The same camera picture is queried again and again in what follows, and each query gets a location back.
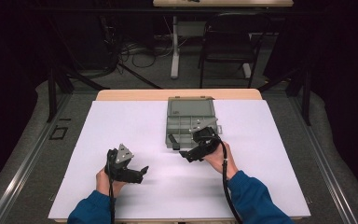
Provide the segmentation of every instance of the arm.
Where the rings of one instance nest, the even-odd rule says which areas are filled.
[[[102,169],[97,175],[97,187],[87,199],[80,201],[68,217],[68,223],[111,223],[109,178]],[[114,203],[125,182],[113,182]]]
[[[235,209],[246,224],[253,223],[293,223],[271,200],[269,190],[256,178],[247,176],[239,171],[231,154],[229,144],[227,149],[227,179],[231,191],[231,200]],[[221,145],[212,154],[204,157],[212,167],[223,173],[223,148]]]

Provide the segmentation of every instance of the table leg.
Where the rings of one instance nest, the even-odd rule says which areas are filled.
[[[243,73],[245,74],[245,77],[249,78],[251,77],[251,66],[248,63],[244,63],[242,65]]]
[[[177,31],[177,17],[173,17],[173,56],[172,56],[172,68],[171,78],[177,79],[179,73],[179,48],[178,48],[178,31]]]

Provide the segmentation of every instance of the black cable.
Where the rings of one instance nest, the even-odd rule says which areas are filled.
[[[137,64],[135,63],[135,55],[136,55],[136,54],[133,54],[133,55],[132,55],[131,62],[132,62],[132,64],[133,64],[135,67],[138,67],[138,68],[150,67],[150,66],[152,66],[152,65],[155,63],[155,61],[156,61],[156,54],[155,54],[155,52],[151,52],[151,55],[152,55],[152,57],[153,57],[153,62],[152,62],[152,63],[150,63],[150,64],[148,64],[148,65],[144,65],[144,66],[137,65]]]
[[[234,208],[234,204],[231,201],[231,198],[228,193],[228,186],[227,186],[227,149],[225,144],[223,143],[222,139],[220,137],[217,138],[220,141],[220,144],[223,147],[223,190],[225,191],[226,200],[228,203],[229,208],[231,209],[232,214],[234,215],[235,219],[237,219],[237,222],[239,224],[242,223],[240,216],[238,215],[237,211]]]
[[[146,78],[142,77],[141,75],[137,74],[136,72],[130,70],[130,68],[128,68],[126,65],[122,64],[122,63],[118,63],[118,65],[120,67],[122,67],[123,69],[127,70],[128,72],[130,72],[131,74],[133,74],[135,77],[141,79],[144,83],[156,88],[156,89],[160,89],[162,90],[162,88],[156,84],[154,84],[153,82],[147,80]]]
[[[123,62],[126,62],[130,58],[130,51],[131,50],[132,49],[130,49],[129,45],[126,42],[123,41],[120,53],[118,54],[119,56],[121,56],[121,60]]]
[[[123,64],[125,61],[123,60],[123,57],[121,54],[118,54],[117,56],[117,65]],[[122,68],[122,70],[120,71],[120,68],[117,67],[117,71],[119,74],[123,75],[124,73],[124,68]]]
[[[107,162],[106,162],[106,168],[107,168],[107,175],[108,175],[108,179],[109,179],[109,201],[110,201],[110,223],[114,224],[115,223],[115,195],[113,194],[113,177],[111,176],[110,173],[110,158],[108,156],[107,158]]]
[[[169,39],[169,41],[166,41],[165,47],[158,48],[158,50],[156,50],[156,56],[157,57],[165,57],[165,56],[170,55],[172,52],[172,44],[173,44],[173,42],[170,39]]]

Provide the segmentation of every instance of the wooden table edge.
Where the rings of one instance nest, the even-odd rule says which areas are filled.
[[[257,89],[103,90],[96,101],[159,101],[169,97],[207,97],[215,100],[263,100]]]
[[[154,7],[291,7],[292,0],[262,0],[262,1],[167,1],[154,0]]]

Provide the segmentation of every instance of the black curtain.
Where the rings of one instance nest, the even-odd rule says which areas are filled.
[[[32,116],[34,88],[47,79],[21,24],[0,2],[0,172]]]
[[[337,151],[358,179],[358,1],[297,0],[294,8],[328,16],[289,19],[265,75],[277,78],[310,56],[311,89],[324,99]]]

